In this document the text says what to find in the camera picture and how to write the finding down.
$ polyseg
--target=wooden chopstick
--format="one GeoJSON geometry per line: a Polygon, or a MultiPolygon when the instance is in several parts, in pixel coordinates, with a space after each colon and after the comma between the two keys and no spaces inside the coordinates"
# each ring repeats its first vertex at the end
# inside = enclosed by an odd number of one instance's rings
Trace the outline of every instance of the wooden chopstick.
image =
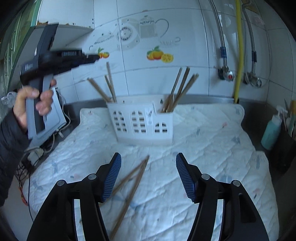
{"type": "Polygon", "coordinates": [[[132,177],[132,175],[141,168],[141,166],[144,165],[144,163],[146,162],[147,158],[146,157],[138,166],[136,166],[124,179],[122,179],[122,181],[120,182],[120,184],[118,186],[116,186],[116,188],[113,189],[111,195],[109,198],[113,197],[121,188],[122,186],[132,177]]]}
{"type": "Polygon", "coordinates": [[[110,69],[110,64],[109,62],[106,63],[106,67],[107,67],[107,71],[108,71],[108,78],[110,81],[110,85],[112,86],[112,97],[113,97],[113,101],[116,103],[117,99],[116,99],[116,95],[115,95],[115,89],[114,89],[114,84],[113,84],[113,80],[112,80],[112,75],[111,75],[111,69],[110,69]]]}
{"type": "Polygon", "coordinates": [[[178,81],[179,81],[179,78],[180,78],[180,75],[181,75],[181,72],[182,72],[182,68],[179,69],[179,72],[178,72],[178,75],[177,75],[177,78],[175,80],[175,83],[174,83],[174,86],[172,88],[172,91],[170,93],[170,95],[167,97],[167,99],[165,100],[165,104],[164,104],[164,109],[163,109],[163,112],[166,112],[167,109],[168,109],[168,106],[173,98],[173,95],[174,95],[174,91],[176,89],[176,86],[178,84],[178,81]]]}
{"type": "Polygon", "coordinates": [[[175,107],[177,106],[178,102],[180,101],[180,99],[182,98],[182,96],[184,96],[187,91],[191,88],[191,86],[194,84],[194,82],[196,81],[196,79],[199,77],[199,74],[194,74],[192,75],[192,77],[190,78],[190,80],[188,81],[187,85],[185,86],[184,90],[182,91],[182,93],[175,99],[172,107],[170,107],[170,110],[168,112],[173,112],[173,110],[175,109],[175,107]]]}
{"type": "Polygon", "coordinates": [[[189,71],[190,71],[190,68],[187,67],[186,70],[185,70],[185,73],[184,73],[184,76],[183,76],[183,79],[182,79],[182,82],[180,84],[180,87],[178,89],[178,92],[177,92],[177,95],[176,95],[176,99],[179,97],[179,95],[182,93],[182,89],[185,85],[185,82],[186,82],[186,79],[187,79],[187,76],[189,74],[189,71]]]}
{"type": "Polygon", "coordinates": [[[110,84],[110,82],[109,82],[109,80],[108,80],[108,77],[107,77],[107,75],[105,75],[105,80],[106,80],[106,82],[107,82],[107,85],[108,85],[108,87],[109,87],[109,90],[110,90],[110,93],[111,93],[111,95],[112,95],[112,98],[113,98],[113,101],[114,101],[114,94],[113,93],[115,93],[114,92],[114,90],[113,90],[113,88],[112,88],[112,86],[111,86],[111,84],[110,84]]]}
{"type": "Polygon", "coordinates": [[[146,158],[146,160],[145,160],[145,162],[144,162],[144,164],[143,164],[143,166],[141,168],[141,171],[137,176],[135,185],[134,185],[133,189],[131,190],[130,196],[128,197],[128,200],[126,201],[125,206],[123,207],[123,209],[122,209],[122,211],[121,211],[121,213],[120,213],[120,215],[119,215],[119,217],[118,217],[118,219],[116,221],[115,227],[114,227],[114,229],[112,230],[112,232],[110,234],[110,239],[111,240],[114,238],[114,236],[115,236],[115,234],[116,234],[116,232],[117,232],[117,230],[118,230],[118,228],[119,228],[119,226],[120,226],[120,224],[121,224],[121,222],[122,222],[122,220],[123,220],[123,218],[124,218],[124,216],[125,216],[125,214],[126,214],[126,212],[128,210],[128,207],[129,207],[129,205],[130,205],[130,203],[131,203],[131,201],[132,201],[132,199],[133,199],[133,197],[134,197],[134,195],[135,195],[135,193],[137,191],[137,188],[138,188],[139,183],[140,183],[140,181],[142,179],[142,176],[144,174],[144,171],[145,171],[146,165],[148,163],[148,160],[149,160],[149,156],[146,158]]]}
{"type": "Polygon", "coordinates": [[[106,102],[111,102],[111,99],[105,94],[105,92],[101,89],[100,86],[98,86],[98,84],[94,81],[94,79],[92,78],[88,78],[87,79],[91,85],[96,89],[96,91],[99,92],[99,94],[103,97],[103,99],[106,101],[106,102]]]}

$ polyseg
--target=black sleeve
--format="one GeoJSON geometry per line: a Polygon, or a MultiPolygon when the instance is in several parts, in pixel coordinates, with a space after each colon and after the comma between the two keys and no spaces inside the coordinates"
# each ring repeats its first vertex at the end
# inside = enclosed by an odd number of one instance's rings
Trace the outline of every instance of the black sleeve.
{"type": "Polygon", "coordinates": [[[14,172],[28,146],[28,137],[11,110],[0,124],[0,207],[7,198],[14,172]]]}

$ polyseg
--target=black container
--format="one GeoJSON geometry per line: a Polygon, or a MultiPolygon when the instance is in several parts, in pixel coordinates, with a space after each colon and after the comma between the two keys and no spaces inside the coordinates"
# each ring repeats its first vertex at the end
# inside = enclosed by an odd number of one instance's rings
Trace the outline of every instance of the black container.
{"type": "Polygon", "coordinates": [[[271,165],[281,172],[286,172],[296,156],[296,141],[285,131],[284,124],[273,149],[270,151],[271,165]]]}

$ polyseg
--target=fruit decal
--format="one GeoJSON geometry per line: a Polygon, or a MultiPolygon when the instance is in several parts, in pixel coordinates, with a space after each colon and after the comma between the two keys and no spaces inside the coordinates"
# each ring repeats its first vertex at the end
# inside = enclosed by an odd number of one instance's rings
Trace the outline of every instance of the fruit decal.
{"type": "Polygon", "coordinates": [[[170,53],[164,53],[159,49],[159,46],[156,46],[151,51],[147,52],[148,60],[160,60],[164,63],[171,63],[174,60],[174,56],[170,53]]]}
{"type": "Polygon", "coordinates": [[[110,54],[108,52],[102,52],[103,50],[103,48],[99,48],[98,55],[100,56],[100,58],[108,58],[110,54]]]}

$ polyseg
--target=silver screw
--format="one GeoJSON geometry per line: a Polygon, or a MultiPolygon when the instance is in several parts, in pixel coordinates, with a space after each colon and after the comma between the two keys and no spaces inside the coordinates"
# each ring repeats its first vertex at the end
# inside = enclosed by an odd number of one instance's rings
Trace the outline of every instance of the silver screw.
{"type": "Polygon", "coordinates": [[[210,179],[210,175],[208,175],[208,174],[202,174],[202,179],[209,180],[210,179]]]}
{"type": "Polygon", "coordinates": [[[65,184],[65,181],[64,180],[59,180],[57,181],[57,185],[60,187],[60,186],[63,186],[65,184]]]}
{"type": "Polygon", "coordinates": [[[89,175],[89,180],[94,180],[96,179],[96,174],[90,174],[89,175]]]}
{"type": "Polygon", "coordinates": [[[240,186],[240,182],[238,180],[234,180],[233,181],[233,185],[239,187],[240,186]]]}

